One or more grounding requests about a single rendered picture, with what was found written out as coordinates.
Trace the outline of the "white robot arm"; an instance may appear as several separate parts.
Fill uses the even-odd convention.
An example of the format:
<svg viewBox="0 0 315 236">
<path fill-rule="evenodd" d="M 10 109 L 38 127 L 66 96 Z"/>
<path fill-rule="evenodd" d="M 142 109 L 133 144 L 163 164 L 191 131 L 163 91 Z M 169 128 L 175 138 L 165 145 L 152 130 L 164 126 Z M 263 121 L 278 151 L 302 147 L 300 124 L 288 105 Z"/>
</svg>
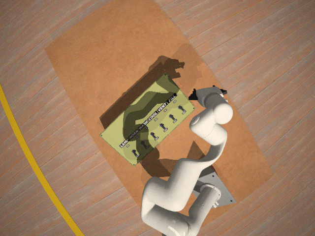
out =
<svg viewBox="0 0 315 236">
<path fill-rule="evenodd" d="M 197 236 L 211 207 L 219 205 L 220 190 L 207 183 L 201 186 L 189 216 L 178 212 L 185 207 L 202 170 L 222 154 L 227 131 L 220 124 L 228 123 L 233 116 L 227 99 L 216 92 L 205 97 L 204 105 L 206 109 L 191 119 L 189 128 L 211 144 L 206 156 L 199 160 L 180 158 L 168 181 L 152 177 L 143 190 L 141 219 L 162 236 Z"/>
</svg>

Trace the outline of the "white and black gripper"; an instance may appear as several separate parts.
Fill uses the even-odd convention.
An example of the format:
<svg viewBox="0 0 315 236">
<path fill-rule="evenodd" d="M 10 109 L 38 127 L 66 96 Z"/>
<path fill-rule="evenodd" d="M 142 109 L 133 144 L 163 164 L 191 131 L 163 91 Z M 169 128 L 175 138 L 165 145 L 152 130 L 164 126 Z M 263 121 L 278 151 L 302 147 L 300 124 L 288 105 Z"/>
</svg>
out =
<svg viewBox="0 0 315 236">
<path fill-rule="evenodd" d="M 219 87 L 216 87 L 215 85 L 213 85 L 213 87 L 209 87 L 209 88 L 202 88 L 202 89 L 198 89 L 196 91 L 196 89 L 193 89 L 194 91 L 192 91 L 192 94 L 189 96 L 189 100 L 197 100 L 198 103 L 203 106 L 205 108 L 204 105 L 204 99 L 205 97 L 212 93 L 212 92 L 217 92 L 219 93 L 223 98 L 225 94 L 227 94 L 226 90 L 223 89 L 219 89 Z"/>
</svg>

